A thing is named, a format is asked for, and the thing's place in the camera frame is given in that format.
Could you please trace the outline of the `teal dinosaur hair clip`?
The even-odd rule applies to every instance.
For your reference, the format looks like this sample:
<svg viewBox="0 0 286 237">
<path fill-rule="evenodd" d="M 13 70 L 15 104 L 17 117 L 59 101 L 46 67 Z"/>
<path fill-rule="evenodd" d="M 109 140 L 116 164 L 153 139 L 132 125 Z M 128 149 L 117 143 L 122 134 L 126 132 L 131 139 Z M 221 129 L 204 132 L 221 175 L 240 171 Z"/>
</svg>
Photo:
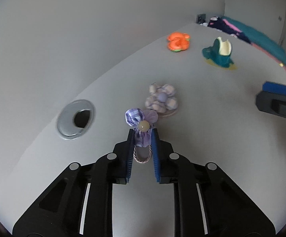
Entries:
<svg viewBox="0 0 286 237">
<path fill-rule="evenodd" d="M 231 58 L 233 51 L 232 44 L 229 40 L 223 41 L 222 37 L 217 37 L 213 44 L 202 49 L 202 55 L 208 63 L 217 67 L 235 70 L 236 65 Z"/>
</svg>

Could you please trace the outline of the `teal pillow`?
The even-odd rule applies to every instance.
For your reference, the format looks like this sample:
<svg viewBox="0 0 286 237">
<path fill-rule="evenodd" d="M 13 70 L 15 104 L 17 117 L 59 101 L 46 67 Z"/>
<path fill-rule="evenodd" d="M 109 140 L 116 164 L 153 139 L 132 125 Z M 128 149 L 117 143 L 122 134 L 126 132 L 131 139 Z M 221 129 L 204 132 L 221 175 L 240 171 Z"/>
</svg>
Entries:
<svg viewBox="0 0 286 237">
<path fill-rule="evenodd" d="M 274 40 L 270 39 L 266 34 L 229 17 L 223 16 L 222 19 L 237 27 L 248 37 L 248 39 L 253 44 L 261 47 L 286 66 L 285 50 L 280 47 Z"/>
</svg>

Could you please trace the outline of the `orange flower hair clip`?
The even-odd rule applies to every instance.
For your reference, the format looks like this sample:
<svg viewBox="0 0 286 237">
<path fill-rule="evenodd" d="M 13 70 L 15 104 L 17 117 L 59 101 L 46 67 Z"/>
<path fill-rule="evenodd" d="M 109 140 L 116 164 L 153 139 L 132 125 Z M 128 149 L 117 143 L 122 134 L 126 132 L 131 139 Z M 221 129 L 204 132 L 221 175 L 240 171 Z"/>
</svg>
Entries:
<svg viewBox="0 0 286 237">
<path fill-rule="evenodd" d="M 174 32 L 167 37 L 167 47 L 173 52 L 187 50 L 190 46 L 190 36 L 187 33 Z"/>
</svg>

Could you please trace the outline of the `navy blue patterned garment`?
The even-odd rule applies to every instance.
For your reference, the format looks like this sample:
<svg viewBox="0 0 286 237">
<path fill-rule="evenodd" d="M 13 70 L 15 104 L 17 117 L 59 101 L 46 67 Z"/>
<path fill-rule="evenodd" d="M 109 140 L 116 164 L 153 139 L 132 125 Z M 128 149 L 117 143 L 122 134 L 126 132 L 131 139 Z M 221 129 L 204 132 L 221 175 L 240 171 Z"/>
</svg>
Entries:
<svg viewBox="0 0 286 237">
<path fill-rule="evenodd" d="M 226 19 L 222 19 L 220 17 L 212 17 L 209 20 L 207 26 L 227 33 L 237 39 L 245 41 L 248 44 L 251 44 L 250 39 L 239 28 L 234 26 Z"/>
</svg>

